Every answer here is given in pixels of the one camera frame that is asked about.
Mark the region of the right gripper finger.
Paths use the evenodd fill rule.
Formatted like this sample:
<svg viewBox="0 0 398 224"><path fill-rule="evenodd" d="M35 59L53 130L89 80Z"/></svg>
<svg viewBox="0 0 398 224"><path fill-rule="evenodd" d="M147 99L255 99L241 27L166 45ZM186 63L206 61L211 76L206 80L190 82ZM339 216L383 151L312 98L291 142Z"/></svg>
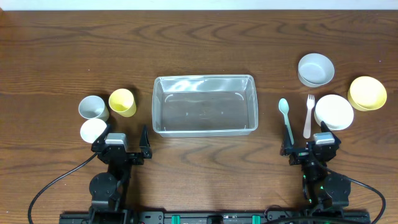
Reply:
<svg viewBox="0 0 398 224"><path fill-rule="evenodd" d="M293 143L291 141L291 137L289 134L289 129L287 125L285 125L285 133L284 133L284 138L282 141L282 145L280 147L280 155L281 156L288 156L293 152Z"/></svg>
<svg viewBox="0 0 398 224"><path fill-rule="evenodd" d="M320 128L322 134L329 134L329 135L333 134L324 121L322 121L320 124L321 124Z"/></svg>

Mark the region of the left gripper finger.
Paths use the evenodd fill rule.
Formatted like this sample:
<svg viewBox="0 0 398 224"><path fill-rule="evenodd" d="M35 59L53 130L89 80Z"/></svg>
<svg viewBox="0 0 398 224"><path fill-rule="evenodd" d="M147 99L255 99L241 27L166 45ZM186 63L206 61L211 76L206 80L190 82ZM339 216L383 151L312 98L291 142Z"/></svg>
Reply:
<svg viewBox="0 0 398 224"><path fill-rule="evenodd" d="M92 152L103 152L107 148L107 144L105 142L107 135L111 130L111 125L108 124L105 130L94 140L91 145Z"/></svg>
<svg viewBox="0 0 398 224"><path fill-rule="evenodd" d="M141 133L141 138L140 138L140 143L139 143L139 148L141 150L142 156L145 159L151 159L152 158L152 149L149 143L149 138L148 138L148 132L147 132L147 126L144 125Z"/></svg>

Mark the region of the white plastic cup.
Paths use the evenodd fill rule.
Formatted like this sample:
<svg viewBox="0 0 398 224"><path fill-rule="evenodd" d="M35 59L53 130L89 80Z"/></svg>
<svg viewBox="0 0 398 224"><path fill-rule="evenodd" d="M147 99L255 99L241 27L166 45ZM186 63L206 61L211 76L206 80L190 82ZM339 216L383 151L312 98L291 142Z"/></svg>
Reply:
<svg viewBox="0 0 398 224"><path fill-rule="evenodd" d="M94 141L103 133L107 124L98 118L88 119L80 128L80 136L82 140L87 143L94 143Z"/></svg>

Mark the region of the white plastic bowl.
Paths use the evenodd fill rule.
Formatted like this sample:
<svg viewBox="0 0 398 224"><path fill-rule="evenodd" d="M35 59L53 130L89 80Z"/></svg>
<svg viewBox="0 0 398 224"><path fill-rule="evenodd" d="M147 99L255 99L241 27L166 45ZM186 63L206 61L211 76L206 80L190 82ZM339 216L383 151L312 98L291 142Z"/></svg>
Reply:
<svg viewBox="0 0 398 224"><path fill-rule="evenodd" d="M319 126L323 121L331 131L339 131L352 124L354 111L348 100L342 96L325 95L317 101L314 117Z"/></svg>

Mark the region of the pale pink plastic fork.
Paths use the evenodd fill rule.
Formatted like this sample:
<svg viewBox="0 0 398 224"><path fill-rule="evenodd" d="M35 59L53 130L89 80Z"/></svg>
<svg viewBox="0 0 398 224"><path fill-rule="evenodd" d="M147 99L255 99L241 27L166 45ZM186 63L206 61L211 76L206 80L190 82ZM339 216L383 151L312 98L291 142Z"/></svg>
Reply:
<svg viewBox="0 0 398 224"><path fill-rule="evenodd" d="M305 119L305 125L303 129L303 137L309 139L311 136L311 121L312 121L312 109L315 106L315 96L308 95L307 98L307 115Z"/></svg>

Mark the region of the grey plastic cup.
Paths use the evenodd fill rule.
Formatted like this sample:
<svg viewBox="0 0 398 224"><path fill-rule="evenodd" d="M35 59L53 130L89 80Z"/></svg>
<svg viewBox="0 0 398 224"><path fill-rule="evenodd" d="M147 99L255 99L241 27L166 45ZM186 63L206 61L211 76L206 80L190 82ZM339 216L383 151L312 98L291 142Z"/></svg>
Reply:
<svg viewBox="0 0 398 224"><path fill-rule="evenodd" d="M80 101L78 105L79 114L85 119L100 119L107 121L109 111L102 98L96 95L90 95Z"/></svg>

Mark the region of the yellow plastic cup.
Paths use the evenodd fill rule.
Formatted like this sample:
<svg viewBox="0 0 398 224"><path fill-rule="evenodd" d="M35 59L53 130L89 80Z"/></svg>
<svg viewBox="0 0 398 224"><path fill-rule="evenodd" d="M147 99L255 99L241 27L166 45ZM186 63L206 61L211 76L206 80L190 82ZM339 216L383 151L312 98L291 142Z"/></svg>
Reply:
<svg viewBox="0 0 398 224"><path fill-rule="evenodd" d="M112 92L108 100L110 108L123 117L131 117L137 111L136 101L132 92L120 88Z"/></svg>

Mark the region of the yellow plastic bowl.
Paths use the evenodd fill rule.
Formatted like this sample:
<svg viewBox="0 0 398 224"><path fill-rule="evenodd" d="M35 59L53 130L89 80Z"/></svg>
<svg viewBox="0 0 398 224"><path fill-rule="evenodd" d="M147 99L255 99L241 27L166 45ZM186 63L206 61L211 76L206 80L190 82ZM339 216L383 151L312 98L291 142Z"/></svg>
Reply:
<svg viewBox="0 0 398 224"><path fill-rule="evenodd" d="M348 101L359 111L378 110L387 101L387 91L377 79L361 76L353 80L348 90Z"/></svg>

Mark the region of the clear plastic container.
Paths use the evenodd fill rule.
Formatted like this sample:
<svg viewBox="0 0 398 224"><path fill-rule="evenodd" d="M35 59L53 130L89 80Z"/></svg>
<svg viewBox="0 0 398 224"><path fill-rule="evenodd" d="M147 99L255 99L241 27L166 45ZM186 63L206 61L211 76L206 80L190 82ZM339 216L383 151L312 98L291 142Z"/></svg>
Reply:
<svg viewBox="0 0 398 224"><path fill-rule="evenodd" d="M244 136L259 125L251 75L158 77L152 94L152 128L163 138Z"/></svg>

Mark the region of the grey plastic bowl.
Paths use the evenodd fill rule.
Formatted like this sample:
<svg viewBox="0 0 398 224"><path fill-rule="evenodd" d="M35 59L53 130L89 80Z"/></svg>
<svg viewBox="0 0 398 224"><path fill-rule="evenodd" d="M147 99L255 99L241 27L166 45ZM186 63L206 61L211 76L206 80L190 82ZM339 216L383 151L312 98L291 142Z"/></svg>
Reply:
<svg viewBox="0 0 398 224"><path fill-rule="evenodd" d="M329 83L335 75L332 61L318 53L306 54L298 63L298 79L310 88Z"/></svg>

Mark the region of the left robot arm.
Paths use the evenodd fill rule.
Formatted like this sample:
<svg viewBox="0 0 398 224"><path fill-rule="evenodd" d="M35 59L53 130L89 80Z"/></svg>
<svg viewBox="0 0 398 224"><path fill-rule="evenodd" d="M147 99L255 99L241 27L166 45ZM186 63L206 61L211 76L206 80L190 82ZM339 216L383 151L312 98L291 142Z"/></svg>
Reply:
<svg viewBox="0 0 398 224"><path fill-rule="evenodd" d="M91 145L91 150L108 165L108 170L95 175L90 182L92 199L87 223L137 223L136 212L124 206L132 166L143 165L145 159L152 157L147 128L144 126L142 129L140 152L127 152L126 135L111 133L110 130L111 126L107 125Z"/></svg>

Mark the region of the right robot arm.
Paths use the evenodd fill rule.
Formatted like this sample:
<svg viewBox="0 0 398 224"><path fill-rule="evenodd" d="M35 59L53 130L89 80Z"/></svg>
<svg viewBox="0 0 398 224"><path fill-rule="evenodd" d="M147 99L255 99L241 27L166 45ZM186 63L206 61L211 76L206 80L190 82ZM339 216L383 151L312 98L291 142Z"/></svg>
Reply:
<svg viewBox="0 0 398 224"><path fill-rule="evenodd" d="M350 181L341 175L329 173L327 162L336 156L341 141L324 122L321 132L305 147L294 147L289 131L285 131L280 155L289 156L289 164L302 167L302 187L309 207L302 210L305 216L343 218L343 209L349 205Z"/></svg>

